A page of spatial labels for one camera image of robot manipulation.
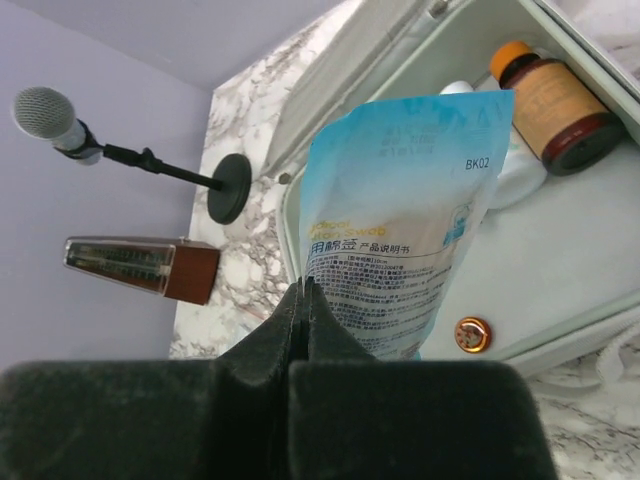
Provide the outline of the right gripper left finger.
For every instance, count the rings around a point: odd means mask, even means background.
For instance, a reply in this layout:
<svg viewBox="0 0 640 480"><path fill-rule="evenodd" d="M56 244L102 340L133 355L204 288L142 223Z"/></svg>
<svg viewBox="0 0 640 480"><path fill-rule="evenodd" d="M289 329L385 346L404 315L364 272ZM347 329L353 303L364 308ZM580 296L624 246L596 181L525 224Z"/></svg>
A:
<svg viewBox="0 0 640 480"><path fill-rule="evenodd" d="M41 361L1 376L5 479L285 479L303 286L215 359Z"/></svg>

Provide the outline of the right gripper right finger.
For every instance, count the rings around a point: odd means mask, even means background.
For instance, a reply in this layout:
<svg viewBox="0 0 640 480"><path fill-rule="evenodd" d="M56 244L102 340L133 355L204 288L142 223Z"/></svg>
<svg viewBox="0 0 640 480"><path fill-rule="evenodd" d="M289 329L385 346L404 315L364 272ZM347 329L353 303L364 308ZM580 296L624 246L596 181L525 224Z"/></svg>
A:
<svg viewBox="0 0 640 480"><path fill-rule="evenodd" d="M373 358L303 288L306 349L288 372L293 479L554 479L534 399L489 361Z"/></svg>

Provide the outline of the small round copper tin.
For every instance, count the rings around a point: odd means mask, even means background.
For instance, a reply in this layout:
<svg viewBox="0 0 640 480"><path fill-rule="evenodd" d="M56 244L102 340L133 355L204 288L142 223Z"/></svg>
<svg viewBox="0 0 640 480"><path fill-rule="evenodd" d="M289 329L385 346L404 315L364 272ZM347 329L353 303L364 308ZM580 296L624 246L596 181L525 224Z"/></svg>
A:
<svg viewBox="0 0 640 480"><path fill-rule="evenodd" d="M463 352L479 354L491 346L493 332L486 320L478 317L465 317L457 322L454 339L456 345Z"/></svg>

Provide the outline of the blue cotton swab bag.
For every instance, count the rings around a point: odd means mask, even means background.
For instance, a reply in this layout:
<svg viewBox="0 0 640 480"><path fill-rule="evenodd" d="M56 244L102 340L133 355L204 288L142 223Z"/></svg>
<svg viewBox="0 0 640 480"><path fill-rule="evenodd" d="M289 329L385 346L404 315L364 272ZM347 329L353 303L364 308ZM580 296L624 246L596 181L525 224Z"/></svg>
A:
<svg viewBox="0 0 640 480"><path fill-rule="evenodd" d="M376 100L313 139L300 188L305 277L381 360L414 360L497 188L509 90Z"/></svg>

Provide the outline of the grey medicine kit box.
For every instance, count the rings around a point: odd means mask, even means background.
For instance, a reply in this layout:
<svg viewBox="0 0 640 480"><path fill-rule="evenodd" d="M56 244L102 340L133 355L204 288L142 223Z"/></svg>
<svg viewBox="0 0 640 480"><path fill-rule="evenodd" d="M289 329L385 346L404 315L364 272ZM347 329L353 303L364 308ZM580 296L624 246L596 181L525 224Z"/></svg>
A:
<svg viewBox="0 0 640 480"><path fill-rule="evenodd" d="M639 332L639 86L614 57L639 7L613 18L564 1L366 1L304 73L285 103L264 165L303 168L312 137L369 100L440 91L464 80L488 89L488 60L522 40L568 63L616 113L629 139L581 173L551 178L489 213L453 278L423 359L461 359L458 323L485 320L485 359L525 374L605 349Z"/></svg>

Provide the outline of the white disinfectant bottle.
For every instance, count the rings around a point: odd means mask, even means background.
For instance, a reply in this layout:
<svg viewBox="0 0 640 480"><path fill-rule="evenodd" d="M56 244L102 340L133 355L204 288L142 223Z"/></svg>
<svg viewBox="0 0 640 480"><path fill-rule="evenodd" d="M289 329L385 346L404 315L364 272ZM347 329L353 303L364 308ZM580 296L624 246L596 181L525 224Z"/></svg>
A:
<svg viewBox="0 0 640 480"><path fill-rule="evenodd" d="M442 179L432 185L431 200L440 201L443 205L452 207L456 197L464 196L464 189L459 180L453 180L458 170L458 154L478 154L487 145L474 137L476 131L466 132L454 147L453 166ZM502 170L497 176L495 193L488 204L489 210L500 210L521 201L536 191L545 181L546 170L537 160L533 152L526 145L523 138L511 126L509 147L502 165Z"/></svg>

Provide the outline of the brown medicine bottle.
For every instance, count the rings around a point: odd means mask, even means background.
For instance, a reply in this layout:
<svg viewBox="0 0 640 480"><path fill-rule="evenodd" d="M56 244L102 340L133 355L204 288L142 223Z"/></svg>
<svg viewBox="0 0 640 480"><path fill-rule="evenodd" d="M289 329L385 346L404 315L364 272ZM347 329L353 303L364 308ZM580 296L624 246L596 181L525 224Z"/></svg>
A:
<svg viewBox="0 0 640 480"><path fill-rule="evenodd" d="M564 62L543 58L522 41L502 45L489 71L501 89L514 92L513 123L554 176L591 167L625 134L621 120Z"/></svg>

